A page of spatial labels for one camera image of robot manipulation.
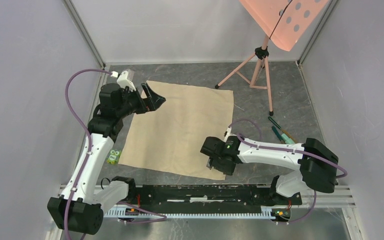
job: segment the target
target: small green toy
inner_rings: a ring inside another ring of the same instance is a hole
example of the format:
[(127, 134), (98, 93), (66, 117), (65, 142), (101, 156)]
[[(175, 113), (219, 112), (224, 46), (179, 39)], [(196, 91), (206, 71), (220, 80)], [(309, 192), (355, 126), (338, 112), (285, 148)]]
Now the small green toy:
[(109, 164), (117, 164), (121, 154), (122, 151), (111, 149), (111, 151), (109, 151), (109, 156), (106, 158), (106, 162)]

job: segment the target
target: pink tripod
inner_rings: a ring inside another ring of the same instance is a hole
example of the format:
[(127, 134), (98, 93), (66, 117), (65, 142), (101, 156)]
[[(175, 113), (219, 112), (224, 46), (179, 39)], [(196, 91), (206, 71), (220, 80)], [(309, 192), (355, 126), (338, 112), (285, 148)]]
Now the pink tripod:
[[(243, 61), (239, 66), (237, 66), (229, 75), (227, 75), (221, 82), (215, 85), (215, 88), (218, 89), (222, 84), (224, 84), (233, 74), (238, 74), (241, 78), (243, 78), (248, 84), (250, 88), (253, 89), (267, 89), (268, 93), (268, 110), (269, 115), (273, 116), (273, 105), (272, 105), (272, 90), (270, 88), (270, 74), (269, 74), (269, 52), (267, 51), (267, 44), (269, 43), (269, 36), (266, 34), (264, 38), (264, 42), (261, 47), (255, 49), (255, 53), (251, 54), (248, 59)], [(251, 59), (257, 56), (258, 60), (255, 65), (254, 74), (252, 75), (251, 81), (249, 81), (242, 73), (239, 72), (246, 63), (248, 63)], [(267, 79), (267, 86), (257, 86), (256, 81), (257, 77), (260, 73), (261, 68), (265, 68), (265, 77)]]
[[(270, 88), (269, 74), (269, 52), (267, 44), (269, 40), (280, 49), (290, 51), (302, 36), (304, 31), (309, 27), (311, 22), (323, 9), (329, 0), (239, 0), (248, 13), (254, 18), (258, 25), (264, 30), (265, 38), (261, 47), (255, 49), (255, 53), (243, 61), (221, 82), (215, 85), (218, 89), (231, 76), (238, 74), (247, 83), (250, 88), (267, 89), (268, 93), (268, 109), (269, 115), (273, 116), (272, 90)], [(239, 72), (246, 63), (253, 57), (257, 56), (258, 60), (255, 70), (249, 81)], [(261, 68), (265, 68), (265, 76), (267, 86), (257, 86), (256, 81)]]

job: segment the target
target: gray wall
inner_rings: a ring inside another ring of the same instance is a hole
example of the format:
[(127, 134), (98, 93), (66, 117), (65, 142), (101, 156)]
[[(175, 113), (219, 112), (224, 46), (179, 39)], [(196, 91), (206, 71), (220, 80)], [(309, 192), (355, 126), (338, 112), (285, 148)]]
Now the gray wall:
[(364, 231), (384, 239), (384, 1), (340, 1), (303, 73)]
[[(74, 72), (95, 61), (61, 0), (0, 0), (0, 239), (43, 239), (49, 197), (66, 183), (83, 139), (65, 104)], [(70, 96), (89, 116), (97, 74)]]
[[(265, 36), (238, 0), (73, 2), (99, 53), (109, 63), (243, 61), (263, 44)], [(270, 42), (270, 59), (297, 60), (321, 15), (291, 51)]]

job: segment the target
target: beige cloth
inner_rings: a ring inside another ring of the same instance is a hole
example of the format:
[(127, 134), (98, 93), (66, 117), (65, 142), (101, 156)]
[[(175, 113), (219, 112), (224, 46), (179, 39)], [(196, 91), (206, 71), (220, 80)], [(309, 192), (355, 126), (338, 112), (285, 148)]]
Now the beige cloth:
[(233, 91), (147, 83), (166, 102), (156, 111), (134, 115), (119, 164), (224, 180), (223, 173), (206, 167), (208, 156), (200, 150), (206, 137), (224, 138), (232, 122)]

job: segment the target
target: dark gray mat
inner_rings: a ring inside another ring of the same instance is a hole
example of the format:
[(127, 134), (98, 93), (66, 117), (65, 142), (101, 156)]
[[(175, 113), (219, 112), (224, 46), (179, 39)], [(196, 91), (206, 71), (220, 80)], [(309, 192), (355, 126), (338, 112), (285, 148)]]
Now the dark gray mat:
[[(188, 63), (188, 64), (149, 64), (149, 65), (120, 65), (112, 66), (111, 71), (119, 73), (125, 69), (135, 71), (133, 82), (137, 87), (147, 80), (172, 84), (193, 85), (214, 88), (240, 62), (222, 63)], [(322, 140), (316, 117), (310, 99), (301, 78), (298, 67), (294, 62), (270, 62), (270, 79), (273, 99), (273, 118), (300, 142), (306, 138)], [(255, 63), (248, 63), (241, 73), (251, 78)], [(262, 71), (258, 85), (266, 85), (266, 75)], [(233, 120), (247, 118), (260, 125), (263, 141), (279, 143), (272, 132), (272, 123), (268, 121), (269, 105), (267, 91), (250, 88), (237, 74), (233, 75), (220, 89), (233, 90), (234, 111)], [(115, 149), (123, 149), (133, 116), (125, 118), (124, 128), (118, 135)], [(246, 122), (238, 123), (233, 132), (240, 131), (251, 139), (257, 140), (258, 132)], [(137, 184), (265, 184), (271, 183), (276, 175), (289, 173), (291, 170), (279, 166), (247, 163), (236, 166), (233, 176), (227, 176), (224, 181), (183, 176), (168, 172), (104, 163), (98, 181), (102, 178), (115, 176), (134, 178)]]

